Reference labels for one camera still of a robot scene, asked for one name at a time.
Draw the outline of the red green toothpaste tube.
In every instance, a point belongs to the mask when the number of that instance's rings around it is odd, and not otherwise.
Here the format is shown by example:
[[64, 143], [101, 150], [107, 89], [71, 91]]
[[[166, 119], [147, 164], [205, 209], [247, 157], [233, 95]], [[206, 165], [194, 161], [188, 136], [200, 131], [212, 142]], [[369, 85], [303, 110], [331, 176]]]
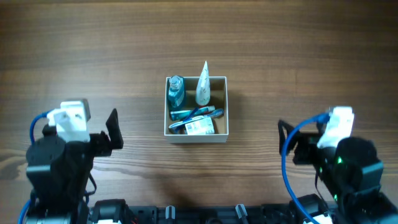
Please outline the red green toothpaste tube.
[[176, 120], [184, 120], [189, 117], [192, 113], [193, 116], [199, 116], [203, 114], [210, 113], [215, 110], [215, 106], [205, 106], [201, 108], [195, 108], [194, 110], [180, 110], [180, 111], [171, 111], [170, 117], [172, 121]]

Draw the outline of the blue white toothbrush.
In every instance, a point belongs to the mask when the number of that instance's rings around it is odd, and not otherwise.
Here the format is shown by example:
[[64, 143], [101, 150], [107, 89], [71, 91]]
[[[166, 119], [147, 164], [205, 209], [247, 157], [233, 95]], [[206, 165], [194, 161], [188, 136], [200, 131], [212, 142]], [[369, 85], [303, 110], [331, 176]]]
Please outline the blue white toothbrush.
[[190, 118], [190, 119], [188, 119], [186, 121], [179, 121], [177, 123], [171, 124], [169, 126], [169, 129], [177, 129], [180, 126], [183, 126], [185, 124], [188, 124], [188, 123], [191, 123], [191, 122], [194, 122], [194, 121], [198, 121], [198, 120], [205, 119], [205, 118], [216, 118], [216, 117], [219, 117], [219, 116], [221, 116], [223, 114], [224, 114], [224, 109], [217, 109], [217, 110], [214, 110], [213, 112], [211, 112], [209, 114], [195, 116], [195, 117], [192, 117], [192, 118]]

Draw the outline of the blue pen-like stick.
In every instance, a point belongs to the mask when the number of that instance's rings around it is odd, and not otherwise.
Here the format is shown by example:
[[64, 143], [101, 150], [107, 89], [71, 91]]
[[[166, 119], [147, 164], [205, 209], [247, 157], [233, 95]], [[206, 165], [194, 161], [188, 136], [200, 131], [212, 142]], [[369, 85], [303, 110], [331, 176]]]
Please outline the blue pen-like stick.
[[[192, 117], [193, 117], [193, 113], [192, 113], [189, 117], [187, 117], [186, 119], [184, 119], [184, 120], [179, 120], [179, 121], [186, 121], [186, 120], [192, 118]], [[177, 134], [182, 128], [183, 128], [183, 126], [180, 126], [180, 127], [178, 127], [177, 129], [170, 129], [170, 130], [171, 130], [171, 132], [172, 132], [173, 134]]]

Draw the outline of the blue mouthwash bottle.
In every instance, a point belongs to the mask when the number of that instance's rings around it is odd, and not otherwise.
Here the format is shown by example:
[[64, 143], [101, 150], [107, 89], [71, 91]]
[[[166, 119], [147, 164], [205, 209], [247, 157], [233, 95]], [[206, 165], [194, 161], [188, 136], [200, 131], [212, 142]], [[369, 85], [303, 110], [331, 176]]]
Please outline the blue mouthwash bottle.
[[171, 111], [178, 111], [185, 106], [186, 92], [184, 77], [174, 75], [169, 79], [168, 102]]

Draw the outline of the green white small box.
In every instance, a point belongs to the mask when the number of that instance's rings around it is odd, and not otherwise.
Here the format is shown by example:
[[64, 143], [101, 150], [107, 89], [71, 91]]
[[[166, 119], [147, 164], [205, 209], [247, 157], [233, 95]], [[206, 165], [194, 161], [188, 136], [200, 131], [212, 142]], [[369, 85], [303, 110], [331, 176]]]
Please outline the green white small box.
[[203, 118], [185, 125], [188, 135], [207, 135], [214, 134], [215, 128], [211, 118]]

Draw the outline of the white lotion tube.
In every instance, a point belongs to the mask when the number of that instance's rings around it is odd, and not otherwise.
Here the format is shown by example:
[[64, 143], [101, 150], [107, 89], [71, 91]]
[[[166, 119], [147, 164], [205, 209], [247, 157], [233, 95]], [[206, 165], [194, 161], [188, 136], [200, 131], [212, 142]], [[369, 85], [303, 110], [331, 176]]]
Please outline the white lotion tube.
[[200, 106], [205, 106], [210, 102], [211, 96], [210, 90], [210, 74], [208, 69], [207, 61], [205, 61], [203, 69], [201, 71], [201, 75], [199, 77], [196, 94], [195, 94], [195, 101]]

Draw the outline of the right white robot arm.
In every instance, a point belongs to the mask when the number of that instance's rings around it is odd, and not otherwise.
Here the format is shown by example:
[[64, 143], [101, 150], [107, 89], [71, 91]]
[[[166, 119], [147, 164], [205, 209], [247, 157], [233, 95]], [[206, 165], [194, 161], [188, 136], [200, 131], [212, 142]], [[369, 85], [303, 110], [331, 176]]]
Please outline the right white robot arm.
[[277, 126], [280, 154], [293, 152], [295, 165], [313, 166], [315, 179], [325, 184], [336, 203], [327, 204], [318, 194], [319, 208], [303, 198], [298, 200], [300, 208], [291, 201], [293, 221], [307, 223], [308, 215], [328, 215], [332, 223], [397, 223], [397, 207], [381, 192], [384, 164], [371, 141], [348, 137], [336, 146], [322, 148], [318, 143], [326, 131], [321, 123], [315, 133], [295, 131], [283, 120]]

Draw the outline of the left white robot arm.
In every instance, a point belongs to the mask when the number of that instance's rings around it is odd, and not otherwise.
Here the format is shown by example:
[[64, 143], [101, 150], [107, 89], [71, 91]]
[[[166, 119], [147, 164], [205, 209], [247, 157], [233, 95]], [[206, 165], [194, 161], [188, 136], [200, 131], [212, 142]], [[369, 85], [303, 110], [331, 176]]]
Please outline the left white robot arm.
[[90, 118], [84, 108], [42, 113], [30, 125], [26, 152], [26, 176], [32, 184], [30, 198], [20, 212], [19, 223], [129, 223], [134, 214], [123, 199], [102, 200], [88, 206], [86, 186], [96, 157], [108, 157], [123, 148], [118, 112], [106, 120], [107, 131], [79, 129]]

